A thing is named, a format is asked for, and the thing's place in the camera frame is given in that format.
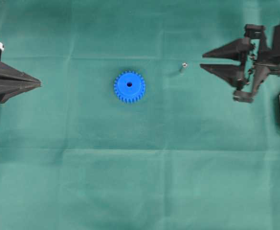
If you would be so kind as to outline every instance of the small screw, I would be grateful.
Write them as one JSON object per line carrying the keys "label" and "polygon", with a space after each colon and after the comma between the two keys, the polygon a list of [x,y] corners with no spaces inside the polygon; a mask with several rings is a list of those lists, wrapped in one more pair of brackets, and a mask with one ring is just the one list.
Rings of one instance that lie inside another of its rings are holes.
{"label": "small screw", "polygon": [[181,69],[180,69],[180,73],[183,73],[184,70],[185,70],[187,67],[188,67],[188,63],[183,62],[183,63],[182,63],[182,66],[181,66]]}

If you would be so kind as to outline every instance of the table surface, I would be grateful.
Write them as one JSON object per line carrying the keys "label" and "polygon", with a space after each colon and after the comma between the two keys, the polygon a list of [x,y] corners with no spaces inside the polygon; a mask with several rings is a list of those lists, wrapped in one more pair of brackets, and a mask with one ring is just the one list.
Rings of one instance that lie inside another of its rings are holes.
{"label": "table surface", "polygon": [[199,66],[247,23],[271,44],[280,0],[0,0],[2,61],[43,84],[0,106],[0,230],[280,230],[280,78],[236,103]]}

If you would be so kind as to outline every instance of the metal rod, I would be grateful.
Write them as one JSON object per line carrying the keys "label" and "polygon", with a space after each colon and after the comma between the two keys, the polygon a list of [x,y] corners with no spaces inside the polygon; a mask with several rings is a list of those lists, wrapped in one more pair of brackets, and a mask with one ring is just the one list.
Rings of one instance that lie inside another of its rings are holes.
{"label": "metal rod", "polygon": [[183,73],[184,70],[185,70],[187,67],[188,67],[188,63],[183,62],[183,63],[182,63],[182,66],[181,66],[181,68],[180,68],[180,73]]}

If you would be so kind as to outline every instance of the plastic gear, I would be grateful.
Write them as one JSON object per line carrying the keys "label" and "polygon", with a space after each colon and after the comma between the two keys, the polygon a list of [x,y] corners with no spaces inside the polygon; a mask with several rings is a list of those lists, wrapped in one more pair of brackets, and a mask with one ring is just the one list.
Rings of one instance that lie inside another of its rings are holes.
{"label": "plastic gear", "polygon": [[146,86],[141,74],[126,71],[120,74],[114,82],[114,93],[122,102],[135,103],[145,94]]}

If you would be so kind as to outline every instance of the green cloth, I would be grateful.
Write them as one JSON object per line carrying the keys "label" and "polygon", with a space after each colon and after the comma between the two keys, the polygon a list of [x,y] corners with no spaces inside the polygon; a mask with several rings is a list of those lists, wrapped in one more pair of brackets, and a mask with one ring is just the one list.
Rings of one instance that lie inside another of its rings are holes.
{"label": "green cloth", "polygon": [[0,230],[280,230],[280,78],[236,103],[199,66],[246,23],[271,44],[280,0],[0,0],[2,61],[43,83],[0,106]]}

